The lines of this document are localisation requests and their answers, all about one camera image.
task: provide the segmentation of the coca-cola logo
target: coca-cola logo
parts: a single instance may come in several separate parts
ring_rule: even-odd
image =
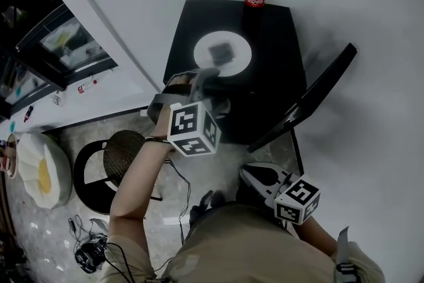
[[[250,7],[262,7],[265,5],[265,0],[244,0]]]

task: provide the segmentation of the beige t-shirt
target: beige t-shirt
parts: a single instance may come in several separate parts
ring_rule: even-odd
[[[136,283],[155,279],[146,252],[130,239],[109,237],[125,252]],[[109,246],[106,257],[129,275],[121,251]],[[349,243],[349,258],[363,283],[384,282],[378,265],[356,243]],[[162,277],[171,282],[333,282],[335,264],[311,245],[296,239],[247,206],[228,205],[202,220],[191,232]],[[101,283],[127,283],[105,262]]]

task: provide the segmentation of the black and white pattern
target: black and white pattern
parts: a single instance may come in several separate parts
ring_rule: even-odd
[[[303,220],[305,221],[310,215],[312,215],[312,213],[317,209],[318,207],[318,202],[319,202],[319,197],[321,196],[321,194],[319,194],[317,197],[315,197],[315,199],[306,207],[305,209],[305,217],[303,218]]]
[[[217,143],[217,125],[212,120],[210,114],[206,112],[205,114],[205,124],[203,126],[203,134],[207,138],[207,140],[212,144],[215,148]]]
[[[197,129],[197,105],[182,107],[172,113],[171,135],[194,132]]]
[[[277,217],[292,223],[299,223],[300,210],[291,206],[277,203]]]
[[[199,137],[183,139],[182,141],[174,141],[174,144],[178,146],[178,148],[180,148],[180,150],[187,156],[211,152]]]
[[[318,189],[315,186],[312,186],[304,180],[299,180],[286,192],[286,195],[293,198],[301,205],[305,205],[317,192]]]

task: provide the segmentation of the black table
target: black table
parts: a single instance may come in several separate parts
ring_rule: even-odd
[[[269,5],[260,17],[247,17],[242,1],[185,2],[172,43],[164,83],[198,68],[193,51],[215,31],[230,31],[250,45],[252,60],[239,74],[206,85],[210,95],[231,100],[231,113],[218,122],[223,142],[250,144],[276,124],[305,93],[305,72],[292,14],[288,7]]]

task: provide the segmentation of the hand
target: hand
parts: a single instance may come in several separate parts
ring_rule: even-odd
[[[190,78],[189,76],[179,76],[175,77],[169,85],[177,85],[177,84],[189,84]],[[168,136],[168,126],[170,122],[171,108],[169,105],[164,105],[160,114],[159,119],[152,132],[153,137],[158,138],[166,138]]]

